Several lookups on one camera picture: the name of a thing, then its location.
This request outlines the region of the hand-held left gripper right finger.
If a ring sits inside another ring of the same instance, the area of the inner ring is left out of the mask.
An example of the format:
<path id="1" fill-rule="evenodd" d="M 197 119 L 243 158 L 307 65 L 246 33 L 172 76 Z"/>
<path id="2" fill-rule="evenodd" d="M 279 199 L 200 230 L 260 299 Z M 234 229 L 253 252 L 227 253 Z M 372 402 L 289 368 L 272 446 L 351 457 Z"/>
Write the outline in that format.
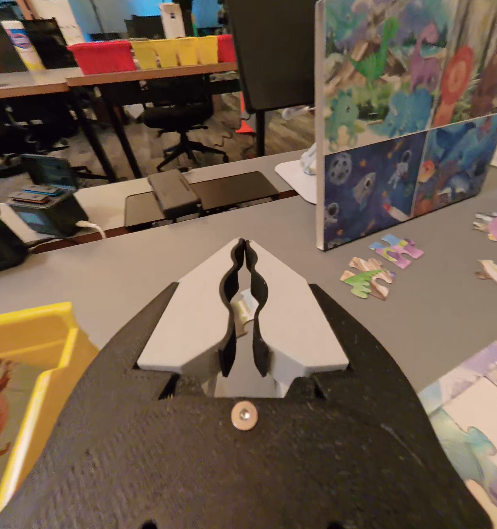
<path id="1" fill-rule="evenodd" d="M 247 241 L 254 313 L 253 357 L 284 398 L 294 380 L 349 366 L 328 318 L 304 277 L 255 241 Z"/>

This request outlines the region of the sky meadow puzzle piece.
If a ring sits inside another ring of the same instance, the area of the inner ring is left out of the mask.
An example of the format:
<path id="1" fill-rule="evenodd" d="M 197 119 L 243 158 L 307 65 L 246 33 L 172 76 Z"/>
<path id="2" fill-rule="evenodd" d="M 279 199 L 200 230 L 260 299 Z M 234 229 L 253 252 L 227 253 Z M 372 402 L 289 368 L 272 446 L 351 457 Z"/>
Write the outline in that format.
<path id="1" fill-rule="evenodd" d="M 254 320 L 259 306 L 258 300 L 252 295 L 250 288 L 241 291 L 239 295 L 241 297 L 237 301 L 231 302 L 237 339 L 247 334 L 247 325 Z"/>

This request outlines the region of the green tail brown puzzle piece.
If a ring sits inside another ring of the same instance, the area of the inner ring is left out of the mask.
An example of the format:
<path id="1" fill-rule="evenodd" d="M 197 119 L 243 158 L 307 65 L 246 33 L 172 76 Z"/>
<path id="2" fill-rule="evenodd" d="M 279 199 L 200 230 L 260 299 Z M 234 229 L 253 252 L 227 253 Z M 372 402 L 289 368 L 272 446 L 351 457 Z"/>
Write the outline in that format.
<path id="1" fill-rule="evenodd" d="M 389 296 L 389 287 L 379 284 L 384 281 L 391 285 L 396 277 L 394 272 L 384 268 L 383 264 L 375 259 L 364 260 L 353 257 L 348 267 L 353 270 L 345 270 L 340 281 L 351 287 L 351 293 L 361 299 L 374 296 L 381 301 L 386 301 Z"/>

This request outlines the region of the white jigsaw puzzle board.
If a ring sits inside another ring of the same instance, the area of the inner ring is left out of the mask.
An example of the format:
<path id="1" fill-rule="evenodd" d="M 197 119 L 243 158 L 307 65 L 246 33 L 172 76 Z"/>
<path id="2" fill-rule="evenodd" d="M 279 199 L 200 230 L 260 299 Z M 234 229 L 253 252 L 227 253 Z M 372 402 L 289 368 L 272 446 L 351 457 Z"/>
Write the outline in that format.
<path id="1" fill-rule="evenodd" d="M 419 399 L 429 415 L 443 408 L 464 430 L 477 427 L 497 449 L 497 340 L 423 389 Z M 497 465 L 497 454 L 492 457 Z M 474 482 L 465 483 L 497 528 L 497 507 Z"/>

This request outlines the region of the blue purple yellow puzzle piece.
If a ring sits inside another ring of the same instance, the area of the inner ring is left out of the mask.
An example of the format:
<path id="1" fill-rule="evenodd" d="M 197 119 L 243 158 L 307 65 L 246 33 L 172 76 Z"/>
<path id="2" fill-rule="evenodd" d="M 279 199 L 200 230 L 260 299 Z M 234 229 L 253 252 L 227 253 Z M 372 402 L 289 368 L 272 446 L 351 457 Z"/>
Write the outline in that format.
<path id="1" fill-rule="evenodd" d="M 381 238 L 381 242 L 373 242 L 369 249 L 400 269 L 405 269 L 411 264 L 411 260 L 408 257 L 417 260 L 424 255 L 424 251 L 417 248 L 413 240 L 407 237 L 400 238 L 392 234 L 384 235 Z"/>

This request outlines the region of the teal purple puzzle piece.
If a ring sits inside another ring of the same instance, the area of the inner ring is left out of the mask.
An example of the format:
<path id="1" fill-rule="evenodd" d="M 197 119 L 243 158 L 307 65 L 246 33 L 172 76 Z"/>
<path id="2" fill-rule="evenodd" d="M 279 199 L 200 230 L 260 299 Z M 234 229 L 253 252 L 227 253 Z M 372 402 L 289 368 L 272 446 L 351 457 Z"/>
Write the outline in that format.
<path id="1" fill-rule="evenodd" d="M 459 477 L 480 486 L 497 507 L 497 465 L 492 461 L 497 454 L 495 445 L 477 427 L 462 429 L 443 408 L 432 412 L 429 420 Z"/>

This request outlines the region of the orange creature puzzle board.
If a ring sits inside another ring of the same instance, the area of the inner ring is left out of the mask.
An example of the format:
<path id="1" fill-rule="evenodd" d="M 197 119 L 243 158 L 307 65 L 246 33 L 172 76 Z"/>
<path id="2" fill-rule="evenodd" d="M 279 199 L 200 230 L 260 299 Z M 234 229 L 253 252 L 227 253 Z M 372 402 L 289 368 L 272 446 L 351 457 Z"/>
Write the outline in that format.
<path id="1" fill-rule="evenodd" d="M 41 373 L 39 366 L 0 360 L 0 484 Z"/>

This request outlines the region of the black table leg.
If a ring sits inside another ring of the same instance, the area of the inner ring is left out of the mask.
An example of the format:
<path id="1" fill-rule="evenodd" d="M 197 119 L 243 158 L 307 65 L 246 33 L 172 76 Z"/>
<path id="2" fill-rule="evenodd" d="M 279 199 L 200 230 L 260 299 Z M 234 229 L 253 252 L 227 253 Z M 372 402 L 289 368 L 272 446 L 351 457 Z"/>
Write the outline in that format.
<path id="1" fill-rule="evenodd" d="M 266 129 L 266 118 L 265 110 L 257 110 L 254 114 L 255 117 L 255 145 L 257 157 L 265 156 L 265 129 Z"/>

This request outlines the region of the orange floor object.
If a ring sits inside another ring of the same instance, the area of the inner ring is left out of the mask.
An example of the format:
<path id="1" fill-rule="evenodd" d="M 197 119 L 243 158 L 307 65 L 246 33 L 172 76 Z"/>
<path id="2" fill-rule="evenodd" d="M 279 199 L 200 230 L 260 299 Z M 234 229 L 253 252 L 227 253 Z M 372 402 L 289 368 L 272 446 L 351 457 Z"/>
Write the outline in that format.
<path id="1" fill-rule="evenodd" d="M 255 134 L 255 117 L 250 114 L 245 105 L 244 95 L 242 92 L 239 93 L 239 102 L 240 102 L 240 122 L 239 128 L 236 129 L 237 134 Z"/>

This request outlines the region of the black office chair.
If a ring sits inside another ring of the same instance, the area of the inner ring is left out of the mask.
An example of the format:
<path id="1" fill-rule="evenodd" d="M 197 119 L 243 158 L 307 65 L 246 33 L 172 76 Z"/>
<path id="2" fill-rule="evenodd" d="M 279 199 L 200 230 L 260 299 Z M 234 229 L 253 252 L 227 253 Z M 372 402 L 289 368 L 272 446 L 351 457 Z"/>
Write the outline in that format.
<path id="1" fill-rule="evenodd" d="M 152 95 L 156 97 L 152 107 L 146 107 L 143 123 L 149 129 L 179 135 L 179 143 L 166 149 L 164 160 L 157 165 L 161 172 L 166 165 L 180 155 L 197 164 L 194 152 L 220 155 L 224 163 L 230 161 L 228 155 L 217 148 L 209 147 L 189 139 L 190 131 L 207 129 L 206 122 L 214 114 L 209 77 L 206 75 L 182 76 L 151 81 Z"/>

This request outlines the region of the space ocean print puzzle box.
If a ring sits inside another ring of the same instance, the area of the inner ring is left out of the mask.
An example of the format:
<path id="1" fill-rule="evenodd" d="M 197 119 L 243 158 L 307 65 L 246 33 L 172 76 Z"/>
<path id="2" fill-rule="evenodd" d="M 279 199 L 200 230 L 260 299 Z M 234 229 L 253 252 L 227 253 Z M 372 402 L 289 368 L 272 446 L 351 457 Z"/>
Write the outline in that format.
<path id="1" fill-rule="evenodd" d="M 320 250 L 477 195 L 497 148 L 497 1 L 319 1 Z"/>

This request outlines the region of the wooden table with black legs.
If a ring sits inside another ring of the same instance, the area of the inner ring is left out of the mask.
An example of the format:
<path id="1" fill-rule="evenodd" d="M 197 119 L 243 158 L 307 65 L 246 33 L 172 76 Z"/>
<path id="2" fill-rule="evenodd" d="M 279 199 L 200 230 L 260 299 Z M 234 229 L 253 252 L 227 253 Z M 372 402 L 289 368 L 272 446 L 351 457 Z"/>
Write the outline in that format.
<path id="1" fill-rule="evenodd" d="M 173 68 L 157 68 L 148 70 L 133 70 L 110 72 L 105 74 L 66 75 L 66 83 L 71 97 L 71 105 L 77 107 L 77 91 L 81 88 L 95 87 L 100 92 L 101 101 L 107 111 L 109 122 L 113 127 L 116 136 L 123 149 L 127 163 L 132 171 L 133 177 L 139 179 L 143 174 L 135 158 L 131 144 L 126 136 L 124 123 L 118 111 L 125 105 L 142 104 L 149 102 L 149 95 L 146 94 L 140 82 L 152 82 L 159 79 L 173 79 L 184 77 L 203 77 L 207 83 L 207 93 L 210 96 L 237 93 L 241 91 L 239 76 L 228 79 L 210 80 L 211 76 L 220 74 L 237 74 L 236 63 L 218 63 L 208 65 L 178 66 Z"/>

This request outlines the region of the grey top desk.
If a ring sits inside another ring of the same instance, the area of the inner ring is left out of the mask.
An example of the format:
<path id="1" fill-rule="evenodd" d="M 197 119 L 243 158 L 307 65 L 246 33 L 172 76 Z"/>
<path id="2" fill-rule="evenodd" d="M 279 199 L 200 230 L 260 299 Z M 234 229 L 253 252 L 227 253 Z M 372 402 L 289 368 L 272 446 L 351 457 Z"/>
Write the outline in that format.
<path id="1" fill-rule="evenodd" d="M 75 92 L 79 87 L 94 87 L 103 84 L 100 81 L 104 75 L 84 75 L 80 68 L 64 68 L 44 71 L 23 71 L 0 74 L 0 100 L 17 97 L 36 96 L 65 93 L 73 108 L 87 142 L 103 169 L 107 181 L 117 182 L 105 150 L 103 149 L 93 126 L 80 108 L 78 96 Z"/>

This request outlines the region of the white carton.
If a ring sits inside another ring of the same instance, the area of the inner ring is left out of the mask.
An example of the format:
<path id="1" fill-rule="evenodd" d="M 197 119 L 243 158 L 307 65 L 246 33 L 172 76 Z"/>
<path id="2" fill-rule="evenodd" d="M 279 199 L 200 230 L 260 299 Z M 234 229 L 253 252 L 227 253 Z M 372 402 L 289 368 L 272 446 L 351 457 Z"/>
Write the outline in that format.
<path id="1" fill-rule="evenodd" d="M 162 2 L 159 4 L 164 35 L 166 39 L 179 39 L 186 37 L 186 30 L 179 4 Z"/>

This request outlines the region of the white wipes canister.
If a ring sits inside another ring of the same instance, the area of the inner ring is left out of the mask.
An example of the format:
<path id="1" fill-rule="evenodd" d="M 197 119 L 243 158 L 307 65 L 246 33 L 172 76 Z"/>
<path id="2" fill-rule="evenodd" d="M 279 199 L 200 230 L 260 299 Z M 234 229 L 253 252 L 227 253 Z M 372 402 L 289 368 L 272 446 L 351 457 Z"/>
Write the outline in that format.
<path id="1" fill-rule="evenodd" d="M 1 21 L 1 26 L 7 33 L 14 49 L 29 71 L 46 70 L 38 52 L 31 43 L 27 30 L 22 22 L 17 20 Z"/>

